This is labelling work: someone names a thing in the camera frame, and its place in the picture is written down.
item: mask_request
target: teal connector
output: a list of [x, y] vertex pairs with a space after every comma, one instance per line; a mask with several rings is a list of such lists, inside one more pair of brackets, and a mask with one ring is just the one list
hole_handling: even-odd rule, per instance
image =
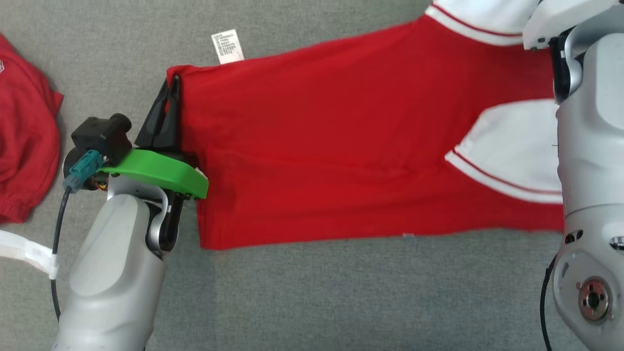
[[69, 175], [63, 181], [63, 187], [71, 188], [71, 193], [75, 194], [82, 189], [90, 176], [94, 175], [104, 165], [104, 158], [95, 150], [87, 151], [78, 162], [69, 170]]

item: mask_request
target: green bracket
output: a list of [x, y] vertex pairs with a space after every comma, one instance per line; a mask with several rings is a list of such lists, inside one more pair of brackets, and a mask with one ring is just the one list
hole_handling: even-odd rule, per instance
[[193, 167], [149, 150], [132, 149], [117, 167], [102, 167], [99, 172], [123, 174], [199, 199], [205, 199], [208, 193], [208, 179]]

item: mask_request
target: black cable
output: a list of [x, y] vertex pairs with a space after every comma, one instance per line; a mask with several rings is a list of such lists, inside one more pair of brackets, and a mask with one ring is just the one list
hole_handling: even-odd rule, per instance
[[[54, 243], [52, 244], [52, 255], [56, 255], [59, 252], [59, 240], [61, 239], [61, 227], [63, 225], [63, 216], [65, 215], [65, 207], [67, 207], [67, 200], [72, 189], [67, 187], [65, 194], [63, 194], [63, 200], [59, 207], [59, 215], [56, 217], [56, 228], [54, 229]], [[61, 318], [61, 306], [59, 305], [59, 296], [56, 291], [56, 279], [50, 280], [50, 290], [52, 292], [52, 303], [54, 304], [54, 312], [56, 313], [56, 320]]]
[[546, 275], [544, 276], [544, 283], [542, 284], [542, 294], [540, 295], [540, 322], [542, 324], [542, 335], [544, 336], [544, 343], [546, 344], [546, 350], [552, 351], [552, 347], [550, 346], [550, 340], [548, 339], [548, 331], [546, 330], [546, 313], [545, 313], [545, 303], [546, 303], [546, 288], [548, 287], [548, 282], [550, 280], [550, 274], [552, 273], [552, 269], [555, 266], [555, 260], [557, 259], [557, 255], [553, 257], [552, 261], [548, 268], [546, 268]]

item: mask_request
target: white care label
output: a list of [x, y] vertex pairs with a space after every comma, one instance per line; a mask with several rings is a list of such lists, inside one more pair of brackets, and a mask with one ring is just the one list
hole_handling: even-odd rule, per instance
[[238, 41], [236, 29], [212, 34], [212, 42], [215, 44], [219, 63], [226, 64], [245, 59], [243, 57], [243, 49], [240, 47], [240, 41]]

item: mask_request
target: gray fabric surface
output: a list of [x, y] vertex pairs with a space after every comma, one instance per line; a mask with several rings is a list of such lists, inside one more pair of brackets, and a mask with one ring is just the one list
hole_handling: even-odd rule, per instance
[[[65, 95], [59, 125], [129, 116], [138, 133], [174, 64], [218, 64], [210, 35], [237, 28], [247, 58], [418, 17], [426, 0], [206, 1], [150, 5], [0, 0], [0, 32]], [[426, 55], [427, 48], [422, 48]], [[61, 180], [23, 225], [50, 246]], [[59, 293], [103, 193], [70, 199]], [[148, 350], [542, 350], [539, 292], [556, 234], [492, 230], [210, 252], [194, 206], [168, 259]], [[0, 350], [49, 350], [57, 325], [47, 277], [0, 262]], [[584, 350], [547, 301], [555, 350]]]

